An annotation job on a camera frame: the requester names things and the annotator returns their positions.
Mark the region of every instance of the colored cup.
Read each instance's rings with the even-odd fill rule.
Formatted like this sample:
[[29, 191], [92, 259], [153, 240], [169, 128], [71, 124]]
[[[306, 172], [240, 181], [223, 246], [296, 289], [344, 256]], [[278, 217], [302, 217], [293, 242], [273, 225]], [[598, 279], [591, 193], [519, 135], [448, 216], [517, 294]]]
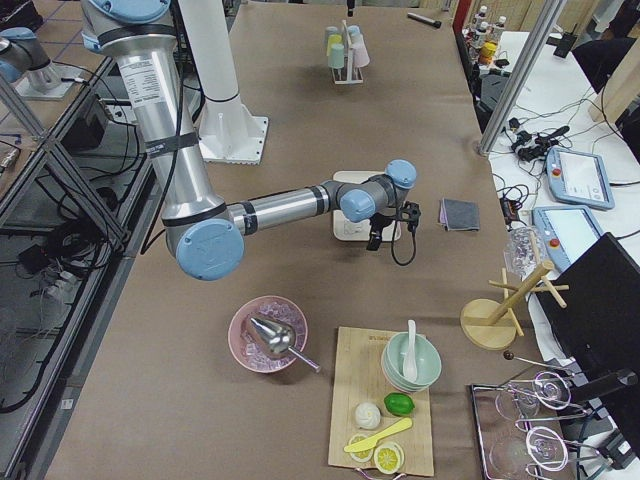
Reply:
[[364, 42], [357, 42], [353, 44], [353, 66], [356, 68], [362, 68], [369, 65], [370, 62], [369, 52], [365, 47]]
[[336, 43], [342, 44], [342, 35], [337, 33], [329, 35], [329, 38], [327, 39], [327, 57], [331, 53], [331, 45], [335, 45]]
[[344, 45], [342, 43], [334, 43], [331, 45], [329, 67], [337, 69], [344, 67]]
[[347, 27], [347, 33], [348, 33], [349, 35], [353, 35], [353, 34], [355, 34], [355, 33], [361, 33], [361, 32], [360, 32], [360, 27], [359, 27], [358, 25], [349, 25], [349, 26]]
[[327, 42], [329, 42], [329, 37], [331, 35], [340, 35], [340, 30], [338, 27], [327, 27], [324, 29], [324, 46], [327, 46]]
[[364, 37], [360, 32], [353, 33], [349, 36], [351, 38], [351, 44], [364, 43]]

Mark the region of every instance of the white spoon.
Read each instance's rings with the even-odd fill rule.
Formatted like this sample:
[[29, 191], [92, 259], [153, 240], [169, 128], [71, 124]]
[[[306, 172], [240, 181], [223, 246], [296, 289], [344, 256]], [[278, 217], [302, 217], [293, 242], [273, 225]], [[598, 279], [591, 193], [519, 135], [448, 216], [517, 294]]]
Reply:
[[409, 346], [407, 353], [404, 356], [404, 362], [402, 363], [402, 376], [410, 382], [415, 382], [418, 379], [418, 367], [416, 365], [416, 322], [409, 320], [407, 322], [409, 326]]

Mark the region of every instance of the plastic bottle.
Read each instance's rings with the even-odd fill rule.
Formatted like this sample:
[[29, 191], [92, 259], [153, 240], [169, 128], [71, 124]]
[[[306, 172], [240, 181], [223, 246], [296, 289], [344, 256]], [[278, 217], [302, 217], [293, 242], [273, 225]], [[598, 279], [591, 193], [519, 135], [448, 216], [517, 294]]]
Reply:
[[480, 27], [480, 25], [482, 24], [482, 22], [486, 21], [487, 19], [487, 7], [486, 5], [482, 5], [480, 7], [480, 10], [478, 10], [478, 13], [476, 13], [473, 17], [473, 22], [471, 22], [471, 30], [475, 31], [478, 29], [478, 27]]
[[487, 22], [482, 22], [476, 28], [476, 31], [473, 32], [473, 37], [471, 37], [471, 46], [476, 50], [480, 50], [484, 45], [484, 42], [487, 41], [487, 29], [489, 28], [489, 24]]
[[491, 29], [491, 38], [490, 40], [498, 45], [500, 43], [500, 39], [502, 38], [502, 34], [505, 29], [505, 23], [507, 21], [507, 17], [501, 16], [498, 18], [498, 21], [493, 24], [493, 28]]

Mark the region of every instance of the white table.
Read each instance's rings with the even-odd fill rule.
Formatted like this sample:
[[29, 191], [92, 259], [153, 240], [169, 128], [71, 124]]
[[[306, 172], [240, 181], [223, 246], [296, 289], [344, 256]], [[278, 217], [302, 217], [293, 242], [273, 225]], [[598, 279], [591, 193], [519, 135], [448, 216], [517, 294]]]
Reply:
[[[527, 35], [527, 32], [505, 32], [503, 34], [499, 55], [500, 58], [505, 58], [505, 56], [508, 58], [510, 65], [507, 69], [515, 66]], [[559, 58], [553, 55], [554, 50], [555, 47], [550, 45], [545, 45], [543, 48], [510, 118], [536, 117], [537, 115], [532, 112], [537, 114], [557, 112], [564, 106], [582, 98], [591, 100], [596, 98], [595, 92], [573, 55], [570, 54], [565, 59]], [[590, 103], [585, 101], [579, 106], [569, 108], [562, 113], [546, 118], [528, 120], [523, 128], [529, 133], [550, 129], [546, 130], [547, 133], [550, 133], [563, 125], [569, 125], [571, 130], [567, 133], [567, 137], [572, 142], [570, 148], [575, 151], [592, 152], [601, 155], [610, 182], [628, 183], [640, 180], [640, 164], [638, 164], [626, 143], [617, 135], [612, 134], [611, 128], [606, 123], [595, 125], [588, 113], [589, 106]], [[492, 171], [496, 175], [500, 175], [507, 186], [525, 184], [534, 192], [536, 180], [518, 167], [517, 157], [511, 153], [511, 143], [506, 134], [502, 134], [498, 138], [493, 151], [489, 155]], [[540, 163], [538, 162], [535, 167], [535, 173], [540, 172]], [[540, 180], [541, 186], [538, 195], [530, 196], [524, 202], [524, 206], [520, 211], [521, 218], [529, 225], [533, 223], [529, 215], [533, 207], [561, 205], [551, 196], [546, 176], [542, 176]], [[504, 186], [498, 178], [495, 178], [495, 183], [497, 189]], [[637, 212], [637, 205], [640, 200], [640, 185], [613, 188], [613, 196], [615, 199], [615, 208], [613, 210], [593, 210], [603, 230], [609, 231], [615, 236], [622, 236], [640, 229], [640, 215]], [[621, 240], [620, 243], [631, 257], [640, 264], [640, 234]], [[536, 328], [536, 337], [543, 358], [563, 358], [565, 355], [553, 339], [549, 322], [535, 297], [529, 302], [529, 311]], [[606, 434], [595, 435], [587, 443], [598, 445], [605, 436]], [[593, 473], [598, 466], [597, 463], [589, 464], [588, 462], [585, 462], [585, 465], [589, 473]], [[638, 459], [634, 460], [623, 471], [605, 471], [598, 478], [605, 480], [638, 479], [640, 478], [640, 461]]]

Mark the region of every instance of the wooden cutting board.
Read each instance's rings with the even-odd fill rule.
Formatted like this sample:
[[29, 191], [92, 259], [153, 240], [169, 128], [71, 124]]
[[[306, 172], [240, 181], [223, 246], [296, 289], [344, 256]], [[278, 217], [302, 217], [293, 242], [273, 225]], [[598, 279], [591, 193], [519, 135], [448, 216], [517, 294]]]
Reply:
[[[331, 407], [331, 431], [329, 438], [329, 465], [337, 467], [374, 467], [358, 463], [343, 451], [349, 439], [356, 433], [373, 434], [399, 420], [384, 406], [384, 397], [397, 391], [382, 373], [382, 350], [397, 332], [340, 327], [336, 370]], [[433, 443], [431, 439], [431, 408], [429, 391], [411, 395], [416, 408], [412, 413], [413, 427], [391, 437], [405, 452], [402, 472], [410, 475], [433, 476]], [[382, 413], [380, 426], [375, 430], [362, 430], [355, 423], [354, 412], [361, 402], [375, 403]]]

